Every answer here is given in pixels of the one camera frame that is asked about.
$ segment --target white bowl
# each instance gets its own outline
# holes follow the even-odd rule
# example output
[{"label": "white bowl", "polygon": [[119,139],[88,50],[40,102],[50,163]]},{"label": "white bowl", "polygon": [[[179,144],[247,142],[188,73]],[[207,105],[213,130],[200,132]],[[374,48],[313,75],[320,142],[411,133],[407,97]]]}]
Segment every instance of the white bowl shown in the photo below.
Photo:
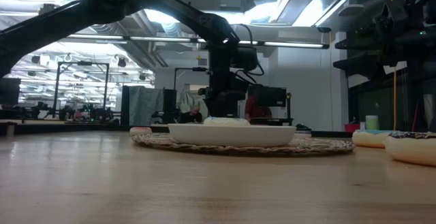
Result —
[{"label": "white bowl", "polygon": [[289,144],[295,127],[285,126],[208,126],[169,124],[171,136],[178,142],[214,146],[280,146]]}]

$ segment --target person in red shirt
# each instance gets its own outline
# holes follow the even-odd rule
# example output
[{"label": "person in red shirt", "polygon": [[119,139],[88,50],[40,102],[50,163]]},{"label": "person in red shirt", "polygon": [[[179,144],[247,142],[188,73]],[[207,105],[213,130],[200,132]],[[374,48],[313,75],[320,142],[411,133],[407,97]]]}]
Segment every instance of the person in red shirt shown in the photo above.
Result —
[{"label": "person in red shirt", "polygon": [[269,107],[262,107],[257,105],[258,91],[252,87],[251,94],[245,104],[245,119],[250,121],[252,118],[271,118],[271,110]]}]

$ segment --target metal frame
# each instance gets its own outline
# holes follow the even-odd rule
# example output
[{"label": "metal frame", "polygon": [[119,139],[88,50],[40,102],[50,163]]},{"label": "metal frame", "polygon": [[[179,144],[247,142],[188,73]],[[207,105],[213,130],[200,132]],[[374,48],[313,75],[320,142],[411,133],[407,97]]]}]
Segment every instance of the metal frame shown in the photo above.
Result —
[{"label": "metal frame", "polygon": [[[53,101],[53,115],[52,117],[55,117],[55,111],[56,111],[56,106],[57,106],[57,95],[58,95],[58,88],[59,88],[59,76],[61,75],[61,66],[63,64],[77,64],[80,65],[82,64],[82,61],[71,61],[71,62],[66,62],[66,61],[61,61],[57,63],[57,74],[56,74],[56,86],[54,88],[54,101]],[[104,82],[104,100],[103,100],[103,109],[106,109],[106,95],[108,94],[108,80],[109,80],[109,63],[87,63],[87,65],[105,65],[106,66],[106,80]]]}]

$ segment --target wooden table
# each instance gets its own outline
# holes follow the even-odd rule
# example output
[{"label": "wooden table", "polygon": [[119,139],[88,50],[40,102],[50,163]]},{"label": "wooden table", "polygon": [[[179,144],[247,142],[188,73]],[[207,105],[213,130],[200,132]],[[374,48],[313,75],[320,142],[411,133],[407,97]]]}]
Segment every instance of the wooden table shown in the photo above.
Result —
[{"label": "wooden table", "polygon": [[382,149],[256,158],[135,148],[127,132],[0,142],[1,223],[436,223],[436,168]]}]

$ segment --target frosted donut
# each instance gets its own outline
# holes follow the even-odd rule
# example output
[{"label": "frosted donut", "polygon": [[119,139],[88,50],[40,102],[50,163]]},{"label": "frosted donut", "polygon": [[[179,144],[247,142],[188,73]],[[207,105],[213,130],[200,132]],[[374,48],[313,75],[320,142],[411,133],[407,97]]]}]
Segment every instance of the frosted donut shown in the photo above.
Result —
[{"label": "frosted donut", "polygon": [[394,132],[385,145],[386,152],[396,160],[436,166],[436,133]]},{"label": "frosted donut", "polygon": [[357,130],[353,133],[353,142],[357,146],[384,148],[384,140],[391,131]]},{"label": "frosted donut", "polygon": [[152,133],[151,129],[148,127],[132,127],[130,129],[130,136],[134,135],[145,135],[148,133]]},{"label": "frosted donut", "polygon": [[243,118],[216,118],[208,117],[203,125],[209,126],[250,126],[250,122]]}]

